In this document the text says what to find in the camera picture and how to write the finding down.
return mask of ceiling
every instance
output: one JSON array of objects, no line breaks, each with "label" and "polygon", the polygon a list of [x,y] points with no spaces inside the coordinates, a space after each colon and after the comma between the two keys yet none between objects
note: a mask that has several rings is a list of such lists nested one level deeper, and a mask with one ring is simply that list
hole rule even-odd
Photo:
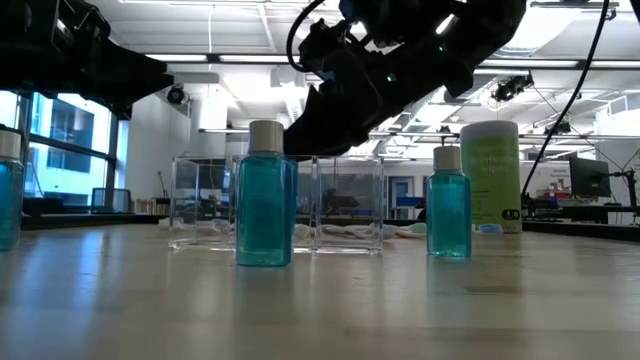
[{"label": "ceiling", "polygon": [[[112,39],[121,46],[146,53],[256,53],[283,54],[291,23],[305,0],[206,1],[206,0],[88,0],[98,6],[113,27]],[[328,22],[341,18],[338,0],[327,0],[300,29],[299,43],[308,25],[320,17]],[[597,59],[640,59],[640,26],[628,0],[619,1],[617,16],[607,21],[596,52]],[[516,38],[496,55],[545,58],[584,59],[591,45],[599,10],[538,9],[528,10]],[[275,119],[291,111],[295,103],[304,105],[306,89],[279,91],[272,87],[272,71],[277,65],[189,65],[170,66],[178,78],[201,76],[201,83],[187,84],[196,96],[207,91],[206,74],[216,73],[231,95],[228,120],[232,126],[246,126],[251,119]],[[496,109],[488,94],[495,84],[509,76],[483,76],[482,90],[462,106],[443,109],[420,107],[407,109],[411,123],[403,127],[412,131],[434,131],[441,122],[453,131],[464,124],[506,119],[517,122],[522,131],[531,124],[548,119],[566,105],[579,71],[532,71],[539,91],[529,89],[508,104]],[[585,132],[593,127],[594,110],[606,101],[626,92],[640,91],[640,71],[591,71],[583,87],[583,96],[571,110],[572,123]],[[450,121],[455,116],[455,123]],[[392,121],[385,126],[393,126]]]}]

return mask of computer monitor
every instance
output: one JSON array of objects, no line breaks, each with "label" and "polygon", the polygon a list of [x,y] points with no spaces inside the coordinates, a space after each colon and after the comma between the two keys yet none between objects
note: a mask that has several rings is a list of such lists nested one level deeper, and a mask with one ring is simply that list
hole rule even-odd
[{"label": "computer monitor", "polygon": [[608,163],[573,157],[569,159],[569,168],[574,196],[611,197]]}]

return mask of robotic arm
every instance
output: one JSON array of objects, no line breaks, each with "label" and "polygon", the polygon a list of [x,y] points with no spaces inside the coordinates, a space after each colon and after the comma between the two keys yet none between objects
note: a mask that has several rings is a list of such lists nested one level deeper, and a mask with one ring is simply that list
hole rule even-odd
[{"label": "robotic arm", "polygon": [[[316,0],[297,27],[324,0]],[[515,34],[526,0],[341,0],[345,17],[333,27],[323,20],[302,42],[299,71],[324,80],[311,88],[302,116],[285,132],[289,155],[340,155],[362,144],[368,133],[411,103],[444,85],[459,96],[473,85],[475,67]],[[454,18],[441,34],[436,29]],[[358,41],[349,30],[361,22],[368,35]],[[373,41],[391,51],[368,51]]]}]

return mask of security camera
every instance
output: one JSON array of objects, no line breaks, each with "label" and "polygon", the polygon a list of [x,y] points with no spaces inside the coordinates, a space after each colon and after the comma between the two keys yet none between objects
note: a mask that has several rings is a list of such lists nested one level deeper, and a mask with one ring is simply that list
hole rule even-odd
[{"label": "security camera", "polygon": [[184,105],[189,101],[189,95],[184,92],[184,85],[177,84],[167,93],[167,101],[173,105]]}]

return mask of green cylindrical container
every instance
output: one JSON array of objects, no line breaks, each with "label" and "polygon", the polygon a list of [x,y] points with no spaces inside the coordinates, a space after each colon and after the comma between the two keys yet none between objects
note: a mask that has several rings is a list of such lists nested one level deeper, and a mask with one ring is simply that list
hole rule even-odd
[{"label": "green cylindrical container", "polygon": [[462,168],[471,180],[473,224],[522,232],[518,125],[485,121],[462,128]]}]

